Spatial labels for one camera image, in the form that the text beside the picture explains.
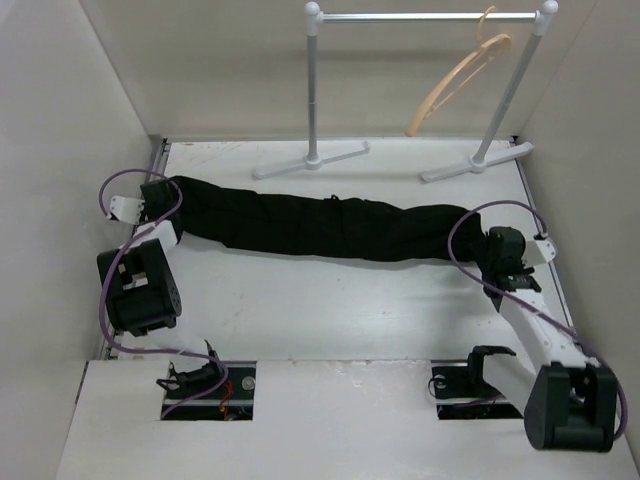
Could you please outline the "black trousers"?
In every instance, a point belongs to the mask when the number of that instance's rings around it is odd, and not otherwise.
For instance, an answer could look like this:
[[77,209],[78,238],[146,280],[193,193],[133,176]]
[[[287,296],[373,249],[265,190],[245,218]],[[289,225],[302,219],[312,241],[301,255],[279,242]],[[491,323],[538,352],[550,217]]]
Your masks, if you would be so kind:
[[313,199],[223,188],[174,177],[185,232],[253,252],[363,259],[474,260],[479,214],[454,205],[409,209],[359,198]]

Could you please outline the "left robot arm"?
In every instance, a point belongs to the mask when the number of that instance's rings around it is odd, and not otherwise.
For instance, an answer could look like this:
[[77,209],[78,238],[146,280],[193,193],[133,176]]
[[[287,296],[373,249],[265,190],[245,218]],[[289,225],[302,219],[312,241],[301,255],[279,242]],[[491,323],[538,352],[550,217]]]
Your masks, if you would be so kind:
[[173,329],[182,314],[181,297],[171,272],[167,253],[182,237],[178,210],[183,194],[168,179],[145,183],[142,198],[114,196],[107,208],[110,220],[129,223],[134,231],[123,245],[100,253],[97,267],[101,282],[98,321],[112,349],[131,355],[172,355],[202,360],[192,372],[177,373],[159,382],[167,392],[184,390],[189,399],[214,398],[228,378],[228,368],[209,343],[203,351],[187,343],[179,347],[142,349],[126,347],[118,333],[144,337],[162,329]]

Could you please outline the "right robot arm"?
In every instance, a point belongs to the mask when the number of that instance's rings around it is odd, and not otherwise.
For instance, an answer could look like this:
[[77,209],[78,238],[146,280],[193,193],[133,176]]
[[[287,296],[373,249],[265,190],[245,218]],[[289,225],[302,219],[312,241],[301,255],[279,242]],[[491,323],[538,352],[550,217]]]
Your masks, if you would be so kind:
[[524,365],[509,347],[473,348],[464,384],[483,396],[493,389],[521,414],[536,450],[605,453],[614,443],[618,382],[574,334],[555,325],[534,278],[555,256],[542,236],[528,241],[511,227],[493,227],[473,247],[481,283],[499,315],[524,347]]

